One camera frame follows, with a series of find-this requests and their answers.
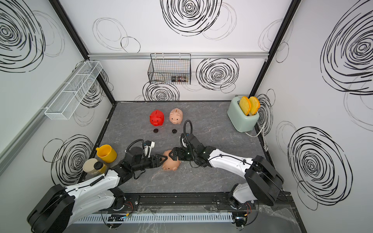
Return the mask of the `orange-tan piggy bank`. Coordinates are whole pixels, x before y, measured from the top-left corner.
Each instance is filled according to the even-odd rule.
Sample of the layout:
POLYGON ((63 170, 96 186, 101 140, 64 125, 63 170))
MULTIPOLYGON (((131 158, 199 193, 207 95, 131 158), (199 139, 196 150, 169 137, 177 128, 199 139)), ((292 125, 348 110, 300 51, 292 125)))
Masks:
POLYGON ((170 157, 169 157, 169 153, 171 152, 171 150, 167 150, 163 153, 164 156, 167 156, 167 160, 162 164, 162 169, 164 171, 176 171, 178 170, 180 164, 181 164, 181 161, 179 160, 172 160, 170 157))

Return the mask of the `light pink piggy bank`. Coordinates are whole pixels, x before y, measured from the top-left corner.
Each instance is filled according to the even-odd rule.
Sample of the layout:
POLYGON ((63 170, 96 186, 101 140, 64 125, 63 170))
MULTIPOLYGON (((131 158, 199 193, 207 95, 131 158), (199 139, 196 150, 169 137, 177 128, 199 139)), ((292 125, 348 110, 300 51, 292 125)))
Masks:
POLYGON ((171 110, 169 120, 172 124, 181 124, 183 121, 183 112, 179 108, 171 110))

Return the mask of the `red piggy bank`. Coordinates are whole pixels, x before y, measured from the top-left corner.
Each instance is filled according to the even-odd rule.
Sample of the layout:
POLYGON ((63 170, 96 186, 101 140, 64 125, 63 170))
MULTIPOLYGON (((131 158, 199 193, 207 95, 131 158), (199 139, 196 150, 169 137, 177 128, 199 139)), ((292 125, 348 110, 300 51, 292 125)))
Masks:
POLYGON ((155 110, 150 114, 150 123, 151 125, 158 127, 164 124, 164 114, 160 110, 155 110))

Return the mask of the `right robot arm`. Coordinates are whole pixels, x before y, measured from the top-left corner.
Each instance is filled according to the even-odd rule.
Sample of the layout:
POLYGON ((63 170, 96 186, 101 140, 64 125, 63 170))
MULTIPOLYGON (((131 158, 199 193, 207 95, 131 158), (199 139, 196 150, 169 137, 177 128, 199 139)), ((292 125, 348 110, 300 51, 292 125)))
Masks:
POLYGON ((174 161, 192 161, 200 167, 223 169, 246 180, 236 184, 229 194, 230 204, 238 208, 247 202, 258 201, 274 206, 284 183, 284 178, 264 157, 239 157, 216 147, 204 146, 193 134, 180 136, 181 147, 169 153, 174 161))

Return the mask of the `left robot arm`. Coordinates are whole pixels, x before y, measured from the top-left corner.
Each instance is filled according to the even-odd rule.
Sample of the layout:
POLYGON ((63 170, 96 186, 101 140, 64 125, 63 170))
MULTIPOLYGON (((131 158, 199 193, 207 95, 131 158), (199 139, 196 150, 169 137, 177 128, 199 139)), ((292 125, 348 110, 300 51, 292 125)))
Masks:
POLYGON ((81 183, 51 187, 27 217, 33 233, 61 233, 74 222, 95 212, 120 211, 126 205, 119 186, 139 170, 158 168, 167 156, 151 155, 148 149, 134 147, 127 152, 134 161, 122 159, 104 174, 81 183))

